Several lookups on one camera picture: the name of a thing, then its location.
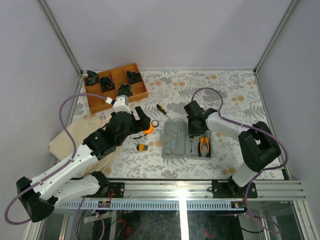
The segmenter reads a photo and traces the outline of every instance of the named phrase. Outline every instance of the red wire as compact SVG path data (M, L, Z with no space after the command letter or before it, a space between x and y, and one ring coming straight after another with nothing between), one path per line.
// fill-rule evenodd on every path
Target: red wire
M113 195L114 195L114 190L111 188L111 189L109 190L110 207L111 207L111 200L112 200L112 198L113 198Z

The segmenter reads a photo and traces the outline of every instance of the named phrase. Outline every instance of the screwdriver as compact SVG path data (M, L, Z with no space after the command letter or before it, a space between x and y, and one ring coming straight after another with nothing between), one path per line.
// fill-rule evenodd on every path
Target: screwdriver
M191 145L191 151L190 151L190 152L191 152L191 153L192 153L193 142L194 142L194 138L193 138L193 137L190 137L190 143L191 143L191 144L190 144L190 145Z
M164 107L162 105L160 105L159 103L156 105L156 108L163 113L163 115L165 115L170 121L171 118L168 116L167 112L165 111Z

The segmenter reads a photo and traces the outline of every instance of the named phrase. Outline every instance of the beige cloth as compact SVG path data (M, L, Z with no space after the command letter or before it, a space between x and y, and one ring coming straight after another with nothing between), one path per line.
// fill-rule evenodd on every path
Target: beige cloth
M111 117L100 120L99 118L91 117L86 119L80 119L73 121L68 127L68 131L74 138L76 147L83 143L83 140L91 133L99 128L102 128L106 123L109 122ZM109 171L106 168L114 161L120 151L121 146L117 147L116 150L102 158L95 164L88 166L79 172L81 176L92 173L94 171L102 171L105 174ZM63 160L72 154L74 148L72 142L65 131L62 131L55 139L49 144L49 152L56 156L57 159Z

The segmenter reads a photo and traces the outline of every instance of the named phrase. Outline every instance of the black bracket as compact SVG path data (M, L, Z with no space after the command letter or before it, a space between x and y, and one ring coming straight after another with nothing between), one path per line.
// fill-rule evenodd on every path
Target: black bracket
M108 191L103 194L88 195L88 198L109 198L109 194L113 191L113 199L123 199L125 194L125 183L124 182L110 182Z
M239 188L237 192L231 192L227 180L212 180L212 193L214 199L243 199L245 197L247 186ZM254 183L251 183L248 191L248 199L257 199L257 189Z
M113 199L123 199L125 194L125 183L124 182L110 182L109 189L113 190Z

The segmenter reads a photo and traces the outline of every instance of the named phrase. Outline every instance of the tape roll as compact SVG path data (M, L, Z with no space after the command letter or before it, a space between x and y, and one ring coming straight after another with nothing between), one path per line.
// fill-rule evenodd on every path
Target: tape roll
M152 127L156 128L156 127L159 126L159 121L158 121L158 120L153 120L153 121L151 122L151 125L152 125Z

